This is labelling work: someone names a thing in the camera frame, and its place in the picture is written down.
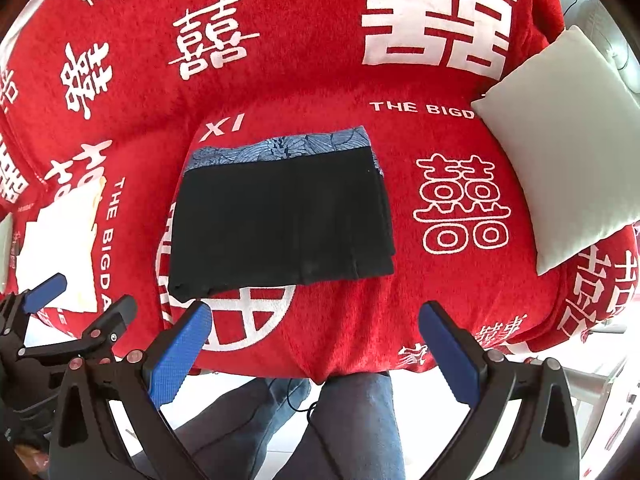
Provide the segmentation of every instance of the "blue gripper pad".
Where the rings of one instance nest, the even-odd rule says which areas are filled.
[[[33,290],[25,294],[22,310],[26,314],[35,314],[55,300],[66,290],[66,277],[64,274],[54,274],[48,280],[42,282]]]
[[[420,309],[418,328],[456,400],[473,409],[480,401],[478,370],[429,303]]]
[[[154,406],[172,402],[211,334],[211,309],[204,303],[167,348],[151,372],[149,397]]]

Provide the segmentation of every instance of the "blue jeans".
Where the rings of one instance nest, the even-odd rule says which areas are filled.
[[[175,433],[208,478],[252,480],[271,437],[295,413],[287,403],[288,385],[288,379],[254,379],[221,396]],[[292,380],[290,403],[298,408],[309,391],[309,380]],[[307,427],[274,480],[404,480],[388,376],[329,379],[311,422],[326,449]],[[133,460],[141,472],[158,478],[143,452]]]

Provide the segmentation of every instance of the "blue patterned fabric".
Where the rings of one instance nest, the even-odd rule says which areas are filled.
[[[332,134],[305,134],[286,137],[273,137],[251,146],[239,148],[214,148],[207,146],[191,153],[185,173],[195,168],[216,166],[219,164],[240,164],[242,162],[258,162],[268,160],[284,160],[303,155],[342,152],[355,148],[371,146],[369,136],[364,127],[357,126]],[[382,173],[380,164],[373,153],[373,161],[377,170]]]

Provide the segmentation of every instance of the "folded garment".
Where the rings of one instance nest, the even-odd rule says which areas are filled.
[[[363,127],[203,148],[178,191],[169,290],[187,301],[385,276],[393,254],[386,190]]]

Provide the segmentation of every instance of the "black fabric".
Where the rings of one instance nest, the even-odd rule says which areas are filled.
[[[179,301],[244,286],[393,273],[383,179],[370,147],[195,168],[178,191],[169,292]]]

